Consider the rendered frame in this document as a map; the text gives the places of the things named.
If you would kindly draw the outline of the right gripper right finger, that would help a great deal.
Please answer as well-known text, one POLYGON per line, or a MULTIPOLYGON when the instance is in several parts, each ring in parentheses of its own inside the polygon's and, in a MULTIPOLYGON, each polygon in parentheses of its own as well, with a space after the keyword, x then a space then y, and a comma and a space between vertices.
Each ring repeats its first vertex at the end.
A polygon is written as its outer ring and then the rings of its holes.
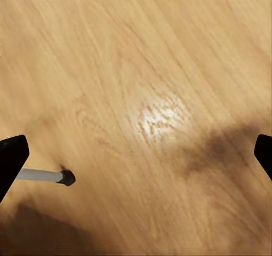
POLYGON ((272 137, 258 135, 254 155, 272 180, 272 137))

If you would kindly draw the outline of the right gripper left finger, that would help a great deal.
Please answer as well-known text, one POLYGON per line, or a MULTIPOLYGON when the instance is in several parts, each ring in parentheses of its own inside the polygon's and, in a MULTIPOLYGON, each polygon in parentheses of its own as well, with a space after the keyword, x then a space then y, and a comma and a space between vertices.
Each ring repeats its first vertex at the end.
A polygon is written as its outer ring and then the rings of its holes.
POLYGON ((0 202, 28 157, 29 147, 25 135, 0 141, 0 202))

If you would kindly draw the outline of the camera tripod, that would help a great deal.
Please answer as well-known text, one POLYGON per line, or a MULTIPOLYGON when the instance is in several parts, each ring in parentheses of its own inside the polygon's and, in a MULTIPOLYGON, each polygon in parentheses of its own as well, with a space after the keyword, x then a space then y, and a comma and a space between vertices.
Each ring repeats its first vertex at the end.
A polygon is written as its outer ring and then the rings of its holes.
POLYGON ((56 182, 69 186, 74 183, 75 176, 67 170, 54 172, 22 168, 15 179, 56 182))

